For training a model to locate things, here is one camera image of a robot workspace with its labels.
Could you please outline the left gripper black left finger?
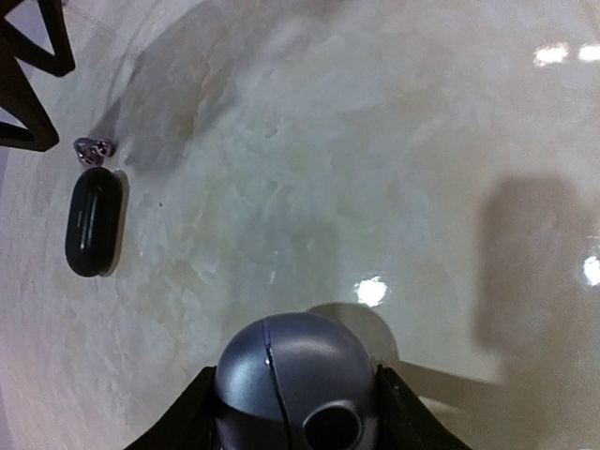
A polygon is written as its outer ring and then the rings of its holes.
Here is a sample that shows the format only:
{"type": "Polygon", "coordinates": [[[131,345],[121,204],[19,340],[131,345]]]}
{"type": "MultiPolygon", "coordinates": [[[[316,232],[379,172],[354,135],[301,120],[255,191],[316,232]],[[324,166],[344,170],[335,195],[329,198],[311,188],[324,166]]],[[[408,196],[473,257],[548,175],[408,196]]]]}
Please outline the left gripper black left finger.
{"type": "Polygon", "coordinates": [[[174,404],[126,450],[217,448],[216,367],[204,367],[174,404]]]}

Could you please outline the purple silver earbud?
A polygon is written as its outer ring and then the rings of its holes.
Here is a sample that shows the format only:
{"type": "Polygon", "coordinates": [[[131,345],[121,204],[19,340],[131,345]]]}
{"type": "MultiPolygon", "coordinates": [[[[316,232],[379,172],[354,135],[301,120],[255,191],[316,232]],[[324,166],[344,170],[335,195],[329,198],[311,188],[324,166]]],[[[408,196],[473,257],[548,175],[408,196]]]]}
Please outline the purple silver earbud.
{"type": "Polygon", "coordinates": [[[106,139],[92,139],[81,137],[73,143],[78,160],[86,167],[102,166],[106,158],[112,158],[116,145],[106,139]]]}

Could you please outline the blue-grey oval charging case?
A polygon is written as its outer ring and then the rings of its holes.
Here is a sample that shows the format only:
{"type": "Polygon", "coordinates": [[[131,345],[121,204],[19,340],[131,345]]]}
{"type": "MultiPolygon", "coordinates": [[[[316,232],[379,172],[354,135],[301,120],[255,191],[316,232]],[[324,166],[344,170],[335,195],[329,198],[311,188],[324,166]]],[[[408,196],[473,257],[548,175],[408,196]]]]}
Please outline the blue-grey oval charging case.
{"type": "Polygon", "coordinates": [[[224,449],[373,449],[375,374],[342,323],[296,312],[235,335],[217,363],[216,425],[224,449]]]}

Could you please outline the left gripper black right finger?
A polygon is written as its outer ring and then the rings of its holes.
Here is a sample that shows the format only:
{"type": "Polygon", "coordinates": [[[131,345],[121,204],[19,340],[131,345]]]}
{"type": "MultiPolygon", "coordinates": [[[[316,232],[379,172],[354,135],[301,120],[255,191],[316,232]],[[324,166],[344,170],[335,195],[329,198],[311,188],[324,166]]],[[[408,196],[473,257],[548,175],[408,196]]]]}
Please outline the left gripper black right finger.
{"type": "Polygon", "coordinates": [[[450,432],[390,367],[376,369],[377,449],[471,450],[450,432]]]}

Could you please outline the black earbud charging case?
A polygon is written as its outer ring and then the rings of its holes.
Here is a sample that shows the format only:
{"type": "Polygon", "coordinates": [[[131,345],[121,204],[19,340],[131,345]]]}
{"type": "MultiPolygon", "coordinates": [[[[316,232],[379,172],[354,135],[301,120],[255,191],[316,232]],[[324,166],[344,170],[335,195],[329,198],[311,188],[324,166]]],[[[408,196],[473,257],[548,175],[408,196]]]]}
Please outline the black earbud charging case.
{"type": "Polygon", "coordinates": [[[81,174],[73,189],[65,254],[77,275],[92,278],[113,264],[123,203],[123,185],[117,175],[95,167],[81,174]]]}

